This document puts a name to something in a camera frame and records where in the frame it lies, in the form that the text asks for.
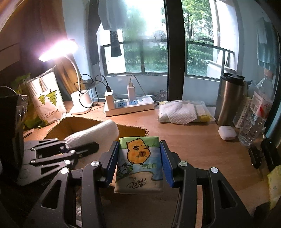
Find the white towel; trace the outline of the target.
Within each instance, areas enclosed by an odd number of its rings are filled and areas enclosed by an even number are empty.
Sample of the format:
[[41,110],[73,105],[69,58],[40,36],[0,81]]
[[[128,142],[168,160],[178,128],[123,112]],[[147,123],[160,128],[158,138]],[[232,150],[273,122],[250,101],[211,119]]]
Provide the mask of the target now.
[[117,139],[118,136],[117,124],[112,120],[106,120],[86,130],[73,133],[64,140],[69,148],[74,149],[92,142],[96,142],[99,146],[107,145]]

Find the capybara tissue pack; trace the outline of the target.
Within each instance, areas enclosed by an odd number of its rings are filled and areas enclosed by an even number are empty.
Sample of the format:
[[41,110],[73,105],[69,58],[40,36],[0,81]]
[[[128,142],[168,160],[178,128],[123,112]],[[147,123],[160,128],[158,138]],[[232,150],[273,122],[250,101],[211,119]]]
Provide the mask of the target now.
[[159,137],[123,137],[119,143],[114,192],[119,194],[163,192]]

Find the paper cup package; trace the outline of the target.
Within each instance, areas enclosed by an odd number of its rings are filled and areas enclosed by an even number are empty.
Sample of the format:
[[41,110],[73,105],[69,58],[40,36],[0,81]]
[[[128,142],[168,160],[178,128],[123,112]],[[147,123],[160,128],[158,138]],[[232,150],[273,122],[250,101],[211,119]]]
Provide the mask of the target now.
[[55,77],[55,67],[27,82],[35,110],[44,126],[62,119],[67,111]]

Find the yellow green tissue pack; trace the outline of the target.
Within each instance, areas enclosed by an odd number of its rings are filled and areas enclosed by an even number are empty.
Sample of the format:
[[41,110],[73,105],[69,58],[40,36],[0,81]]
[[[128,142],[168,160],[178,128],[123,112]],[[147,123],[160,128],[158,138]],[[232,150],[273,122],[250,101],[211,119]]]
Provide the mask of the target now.
[[281,194],[281,165],[276,166],[268,175],[270,210],[272,210]]

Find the white power strip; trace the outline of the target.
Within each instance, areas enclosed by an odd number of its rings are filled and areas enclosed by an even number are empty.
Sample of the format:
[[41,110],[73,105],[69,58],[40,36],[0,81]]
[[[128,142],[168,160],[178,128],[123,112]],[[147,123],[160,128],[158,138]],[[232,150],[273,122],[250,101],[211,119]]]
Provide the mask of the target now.
[[135,113],[154,109],[153,99],[147,95],[137,97],[136,100],[129,99],[115,100],[113,108],[108,108],[107,103],[104,106],[104,113],[107,117]]

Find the black keys on table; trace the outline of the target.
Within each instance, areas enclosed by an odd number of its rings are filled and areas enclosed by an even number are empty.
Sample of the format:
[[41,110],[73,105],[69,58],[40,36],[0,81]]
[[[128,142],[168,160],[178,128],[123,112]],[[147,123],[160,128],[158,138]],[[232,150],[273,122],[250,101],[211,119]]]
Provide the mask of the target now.
[[271,139],[263,135],[263,140],[260,144],[260,149],[252,145],[248,149],[252,166],[258,170],[260,179],[263,181],[262,164],[266,162],[268,170],[271,172],[280,165],[280,155]]

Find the white desk lamp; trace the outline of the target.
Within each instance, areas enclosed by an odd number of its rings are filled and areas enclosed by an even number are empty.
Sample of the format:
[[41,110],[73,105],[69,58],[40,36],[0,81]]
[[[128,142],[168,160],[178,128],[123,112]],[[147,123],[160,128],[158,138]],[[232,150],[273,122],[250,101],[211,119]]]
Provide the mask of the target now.
[[39,60],[48,62],[53,60],[67,92],[71,96],[73,107],[71,115],[82,115],[91,111],[93,101],[89,91],[81,84],[81,76],[76,63],[72,60],[73,54],[79,46],[73,39],[62,39],[44,51]]

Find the white earbuds case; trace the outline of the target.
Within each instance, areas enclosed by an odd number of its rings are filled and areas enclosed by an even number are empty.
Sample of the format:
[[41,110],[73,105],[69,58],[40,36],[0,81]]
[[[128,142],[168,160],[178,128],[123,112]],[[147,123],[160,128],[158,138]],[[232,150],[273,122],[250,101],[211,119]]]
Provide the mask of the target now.
[[224,141],[234,140],[237,136],[234,128],[229,125],[220,126],[218,129],[218,133]]

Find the clear water bottle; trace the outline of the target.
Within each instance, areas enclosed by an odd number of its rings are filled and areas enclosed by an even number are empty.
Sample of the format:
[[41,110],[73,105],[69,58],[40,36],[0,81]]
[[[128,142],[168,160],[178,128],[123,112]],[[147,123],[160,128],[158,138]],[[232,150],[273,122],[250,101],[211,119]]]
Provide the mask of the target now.
[[264,76],[256,85],[250,106],[239,133],[239,141],[249,147],[262,132],[274,100],[273,72],[265,69]]

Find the white perforated holder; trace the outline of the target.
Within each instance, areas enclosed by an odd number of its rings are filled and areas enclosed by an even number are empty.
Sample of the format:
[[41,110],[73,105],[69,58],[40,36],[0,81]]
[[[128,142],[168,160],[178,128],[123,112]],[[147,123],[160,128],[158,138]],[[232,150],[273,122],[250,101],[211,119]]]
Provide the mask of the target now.
[[251,98],[243,96],[240,106],[236,112],[236,115],[232,120],[232,123],[236,128],[239,129],[242,127],[244,117],[246,115],[247,109],[250,106],[250,104],[251,104]]

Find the pack of white wipes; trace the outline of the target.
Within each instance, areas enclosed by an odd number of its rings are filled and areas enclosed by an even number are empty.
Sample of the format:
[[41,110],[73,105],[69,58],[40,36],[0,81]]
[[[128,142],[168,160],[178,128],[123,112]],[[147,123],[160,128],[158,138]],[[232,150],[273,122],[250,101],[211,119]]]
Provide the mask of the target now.
[[208,123],[215,118],[203,101],[176,100],[159,102],[158,121],[187,125],[189,123]]

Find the stainless steel tumbler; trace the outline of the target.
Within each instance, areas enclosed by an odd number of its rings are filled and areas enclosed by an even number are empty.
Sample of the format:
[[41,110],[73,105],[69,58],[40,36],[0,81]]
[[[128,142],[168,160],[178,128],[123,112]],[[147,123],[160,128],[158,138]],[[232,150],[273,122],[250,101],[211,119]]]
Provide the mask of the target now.
[[215,122],[219,126],[231,125],[240,106],[244,87],[244,77],[223,73],[216,100]]

